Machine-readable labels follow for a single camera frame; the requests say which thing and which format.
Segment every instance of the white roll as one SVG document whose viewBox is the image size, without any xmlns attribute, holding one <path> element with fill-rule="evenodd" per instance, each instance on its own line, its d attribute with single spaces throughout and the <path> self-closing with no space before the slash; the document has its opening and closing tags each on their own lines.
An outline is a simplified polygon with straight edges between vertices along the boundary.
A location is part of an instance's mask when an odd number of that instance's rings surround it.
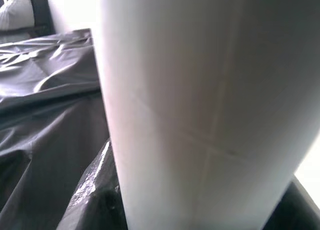
<svg viewBox="0 0 320 230">
<path fill-rule="evenodd" d="M 320 126 L 316 0 L 98 0 L 129 230 L 259 230 Z"/>
</svg>

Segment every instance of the white wall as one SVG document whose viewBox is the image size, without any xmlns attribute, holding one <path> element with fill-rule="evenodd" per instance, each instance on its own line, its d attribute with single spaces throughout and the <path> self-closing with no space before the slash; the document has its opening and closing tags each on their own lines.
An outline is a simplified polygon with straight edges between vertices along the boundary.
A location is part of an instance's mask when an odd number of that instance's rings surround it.
<svg viewBox="0 0 320 230">
<path fill-rule="evenodd" d="M 57 33 L 91 28 L 95 22 L 94 0 L 48 0 Z"/>
</svg>

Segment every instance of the black headboard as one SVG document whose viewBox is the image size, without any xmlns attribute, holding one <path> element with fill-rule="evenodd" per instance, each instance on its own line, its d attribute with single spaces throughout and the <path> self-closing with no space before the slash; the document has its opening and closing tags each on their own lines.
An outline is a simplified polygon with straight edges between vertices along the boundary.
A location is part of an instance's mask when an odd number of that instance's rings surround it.
<svg viewBox="0 0 320 230">
<path fill-rule="evenodd" d="M 31 0 L 33 15 L 34 15 L 34 27 L 18 29 L 13 31 L 0 32 L 0 35 L 29 32 L 35 37 L 42 37 L 55 34 L 55 28 L 48 4 L 48 0 Z"/>
</svg>

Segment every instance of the white cylinder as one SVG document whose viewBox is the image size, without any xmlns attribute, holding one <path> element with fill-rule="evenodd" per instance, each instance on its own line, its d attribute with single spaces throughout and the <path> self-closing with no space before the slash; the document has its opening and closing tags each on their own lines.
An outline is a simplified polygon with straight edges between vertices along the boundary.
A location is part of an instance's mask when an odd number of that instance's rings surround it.
<svg viewBox="0 0 320 230">
<path fill-rule="evenodd" d="M 316 0 L 98 0 L 129 230 L 259 230 L 320 126 Z"/>
</svg>

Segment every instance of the white pillow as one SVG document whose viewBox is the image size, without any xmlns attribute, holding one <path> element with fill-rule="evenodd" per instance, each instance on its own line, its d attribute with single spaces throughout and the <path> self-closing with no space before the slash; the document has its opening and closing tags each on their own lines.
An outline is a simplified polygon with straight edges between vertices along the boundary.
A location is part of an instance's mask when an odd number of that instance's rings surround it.
<svg viewBox="0 0 320 230">
<path fill-rule="evenodd" d="M 0 7 L 0 31 L 16 30 L 35 25 L 31 0 L 8 0 Z"/>
</svg>

